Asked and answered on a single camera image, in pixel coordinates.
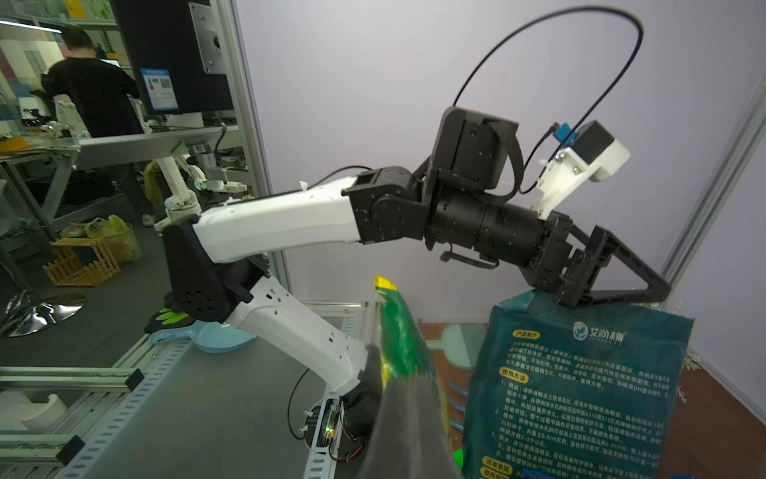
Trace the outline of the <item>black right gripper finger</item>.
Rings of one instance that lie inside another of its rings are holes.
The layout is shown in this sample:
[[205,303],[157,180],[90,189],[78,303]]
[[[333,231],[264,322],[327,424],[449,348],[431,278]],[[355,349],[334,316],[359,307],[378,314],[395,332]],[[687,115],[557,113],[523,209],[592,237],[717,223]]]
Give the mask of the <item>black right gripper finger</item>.
[[430,355],[424,368],[383,387],[358,478],[459,478],[449,440],[446,395]]

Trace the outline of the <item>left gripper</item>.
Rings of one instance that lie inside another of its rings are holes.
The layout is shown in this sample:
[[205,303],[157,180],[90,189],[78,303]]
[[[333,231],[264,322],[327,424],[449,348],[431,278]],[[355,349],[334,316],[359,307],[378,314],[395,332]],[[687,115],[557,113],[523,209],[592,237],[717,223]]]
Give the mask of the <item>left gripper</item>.
[[[582,243],[572,257],[570,235]],[[559,213],[543,221],[536,253],[521,272],[531,287],[565,307],[661,303],[670,294],[670,283],[616,235],[601,227],[586,234]]]

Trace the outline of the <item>dark green soil bag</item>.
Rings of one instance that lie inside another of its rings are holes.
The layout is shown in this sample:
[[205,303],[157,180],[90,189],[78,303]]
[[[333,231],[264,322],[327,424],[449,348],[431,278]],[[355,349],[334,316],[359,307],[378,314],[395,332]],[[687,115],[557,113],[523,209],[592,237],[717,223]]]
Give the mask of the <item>dark green soil bag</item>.
[[642,305],[495,305],[464,418],[466,478],[653,478],[693,322]]

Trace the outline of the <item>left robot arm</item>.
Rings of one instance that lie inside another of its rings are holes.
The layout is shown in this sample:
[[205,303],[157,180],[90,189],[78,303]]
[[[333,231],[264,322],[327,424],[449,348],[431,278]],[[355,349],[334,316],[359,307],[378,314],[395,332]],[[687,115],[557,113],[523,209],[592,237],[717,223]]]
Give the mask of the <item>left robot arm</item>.
[[416,171],[371,170],[264,199],[218,206],[170,225],[163,243],[170,307],[196,321],[256,335],[315,372],[336,392],[355,437],[371,434],[383,395],[378,347],[342,335],[292,297],[265,253],[324,243],[422,241],[478,253],[476,267],[515,265],[527,283],[566,307],[655,303],[669,283],[614,234],[577,228],[558,206],[587,181],[612,177],[628,150],[600,123],[564,138],[530,208],[495,194],[504,167],[522,183],[516,123],[451,107]]

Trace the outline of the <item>left yellow green fertilizer packet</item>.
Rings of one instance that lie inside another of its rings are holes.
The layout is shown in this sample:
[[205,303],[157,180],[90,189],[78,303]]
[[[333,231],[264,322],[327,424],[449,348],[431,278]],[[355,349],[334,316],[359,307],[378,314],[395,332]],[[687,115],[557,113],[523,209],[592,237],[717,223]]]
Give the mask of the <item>left yellow green fertilizer packet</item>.
[[425,378],[434,396],[432,409],[444,433],[449,434],[447,397],[426,340],[396,285],[377,275],[375,291],[383,303],[380,311],[380,358],[383,389],[393,379]]

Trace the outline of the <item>teal plastic dustpan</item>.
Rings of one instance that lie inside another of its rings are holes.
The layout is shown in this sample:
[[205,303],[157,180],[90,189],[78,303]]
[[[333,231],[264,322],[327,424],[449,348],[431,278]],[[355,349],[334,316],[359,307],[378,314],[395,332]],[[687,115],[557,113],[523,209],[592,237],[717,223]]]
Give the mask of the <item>teal plastic dustpan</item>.
[[486,338],[486,325],[479,323],[452,323],[447,325],[437,339],[427,339],[432,351],[444,353],[448,363],[458,369],[474,369]]

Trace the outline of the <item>aluminium corner profile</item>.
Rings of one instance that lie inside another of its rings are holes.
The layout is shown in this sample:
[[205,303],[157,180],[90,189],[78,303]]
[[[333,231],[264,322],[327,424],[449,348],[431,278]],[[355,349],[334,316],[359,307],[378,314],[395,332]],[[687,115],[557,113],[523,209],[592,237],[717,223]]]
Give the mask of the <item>aluminium corner profile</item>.
[[765,137],[765,75],[737,123],[723,155],[666,256],[661,272],[674,289]]

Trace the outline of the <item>light blue slipper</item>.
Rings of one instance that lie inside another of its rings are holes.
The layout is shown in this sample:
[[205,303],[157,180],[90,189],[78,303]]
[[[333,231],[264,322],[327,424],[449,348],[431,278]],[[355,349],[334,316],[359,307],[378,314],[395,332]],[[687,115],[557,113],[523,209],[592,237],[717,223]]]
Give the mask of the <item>light blue slipper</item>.
[[257,337],[223,323],[196,321],[186,327],[162,329],[149,335],[151,344],[159,345],[189,339],[199,350],[210,354],[233,352],[253,343]]

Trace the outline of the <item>yellow wooden crate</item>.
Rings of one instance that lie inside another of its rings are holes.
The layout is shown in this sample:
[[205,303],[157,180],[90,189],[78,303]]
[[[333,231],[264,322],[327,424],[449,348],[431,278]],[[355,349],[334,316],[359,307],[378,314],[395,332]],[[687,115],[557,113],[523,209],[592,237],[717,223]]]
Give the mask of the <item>yellow wooden crate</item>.
[[99,287],[121,273],[101,239],[58,239],[51,249],[53,261],[43,271],[55,287]]

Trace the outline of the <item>chrome chair base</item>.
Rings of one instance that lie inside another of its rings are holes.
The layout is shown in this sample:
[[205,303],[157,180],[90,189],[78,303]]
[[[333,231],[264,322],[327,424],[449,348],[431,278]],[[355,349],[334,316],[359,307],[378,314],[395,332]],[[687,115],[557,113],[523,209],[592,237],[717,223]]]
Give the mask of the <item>chrome chair base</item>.
[[5,305],[1,315],[1,337],[24,337],[61,325],[77,315],[85,303],[85,295],[77,293],[40,299],[36,293],[24,289]]

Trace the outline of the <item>black monitor on stand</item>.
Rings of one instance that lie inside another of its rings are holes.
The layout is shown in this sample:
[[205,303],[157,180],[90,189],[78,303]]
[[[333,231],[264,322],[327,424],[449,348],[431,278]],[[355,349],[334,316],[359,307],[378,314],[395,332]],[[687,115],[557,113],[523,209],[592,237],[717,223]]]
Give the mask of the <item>black monitor on stand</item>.
[[149,114],[233,111],[209,1],[119,0],[112,9]]

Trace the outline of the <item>person in black shirt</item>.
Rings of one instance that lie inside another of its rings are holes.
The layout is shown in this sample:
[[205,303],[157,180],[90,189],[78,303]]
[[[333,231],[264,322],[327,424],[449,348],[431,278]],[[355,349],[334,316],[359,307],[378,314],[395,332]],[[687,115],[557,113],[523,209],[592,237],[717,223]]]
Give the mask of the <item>person in black shirt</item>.
[[82,28],[64,26],[61,37],[71,55],[41,76],[46,94],[51,98],[68,96],[93,138],[143,133],[131,102],[140,97],[136,81],[119,67],[101,60],[96,45]]

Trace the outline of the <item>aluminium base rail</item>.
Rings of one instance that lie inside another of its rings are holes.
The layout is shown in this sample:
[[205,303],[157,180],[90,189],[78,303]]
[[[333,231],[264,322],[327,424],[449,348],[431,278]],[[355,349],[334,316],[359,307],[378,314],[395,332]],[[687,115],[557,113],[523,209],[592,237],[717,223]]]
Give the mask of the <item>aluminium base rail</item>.
[[208,354],[187,340],[139,341],[119,361],[133,391],[88,392],[50,436],[8,441],[5,478],[335,478],[337,464],[296,437],[324,382],[269,343]]

